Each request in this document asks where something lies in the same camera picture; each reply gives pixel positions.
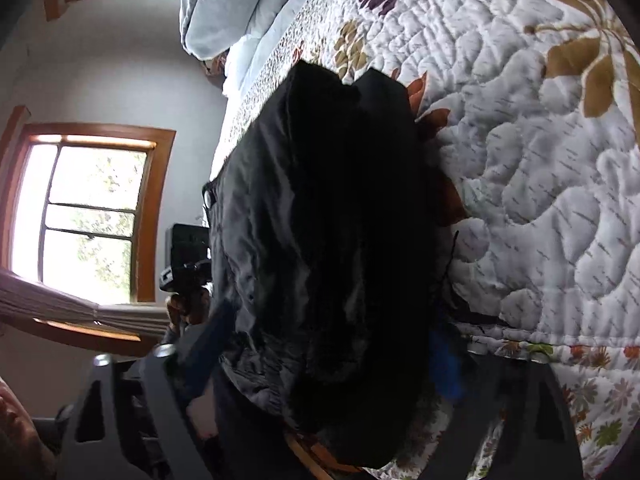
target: bed sheet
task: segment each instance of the bed sheet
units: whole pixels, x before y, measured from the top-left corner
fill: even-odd
[[[615,12],[606,0],[308,0],[247,83],[213,175],[299,59],[345,83],[376,68],[407,86],[443,261],[460,232],[454,288],[512,327],[460,329],[552,362],[596,478],[640,418],[640,55]],[[375,476],[416,478],[448,410],[425,397]]]

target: bed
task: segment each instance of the bed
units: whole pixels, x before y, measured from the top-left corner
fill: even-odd
[[[511,327],[460,329],[552,363],[586,478],[640,418],[640,55],[625,25],[607,0],[288,0],[229,92],[212,164],[215,176],[299,59],[345,83],[376,68],[407,86],[443,263],[459,232],[454,289]],[[421,402],[372,474],[416,478],[449,414]],[[488,471],[500,428],[469,478]]]

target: window pane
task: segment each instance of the window pane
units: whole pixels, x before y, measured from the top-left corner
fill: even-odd
[[[11,268],[16,274],[34,281],[38,279],[42,209],[57,151],[57,146],[32,147],[18,199]]]
[[[47,207],[47,227],[87,233],[133,236],[131,213],[95,211],[78,207],[50,205]]]
[[[128,303],[131,242],[57,231],[44,239],[44,283],[95,303]]]
[[[146,153],[65,146],[51,187],[51,202],[134,210]]]

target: window sill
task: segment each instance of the window sill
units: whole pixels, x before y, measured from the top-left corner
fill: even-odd
[[[0,316],[0,321],[21,332],[55,343],[128,357],[143,357],[158,344],[158,339],[153,337],[110,333],[64,323],[41,322],[13,316]]]

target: white floral quilt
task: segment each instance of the white floral quilt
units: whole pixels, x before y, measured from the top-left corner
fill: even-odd
[[[443,254],[460,232],[456,290],[514,327],[462,329],[498,354],[549,357],[595,478],[640,417],[640,56],[609,4],[309,0],[220,140],[214,173],[301,58],[347,83],[374,67],[407,86],[441,191]],[[422,400],[375,476],[416,478],[447,413]],[[486,474],[499,432],[471,478]]]

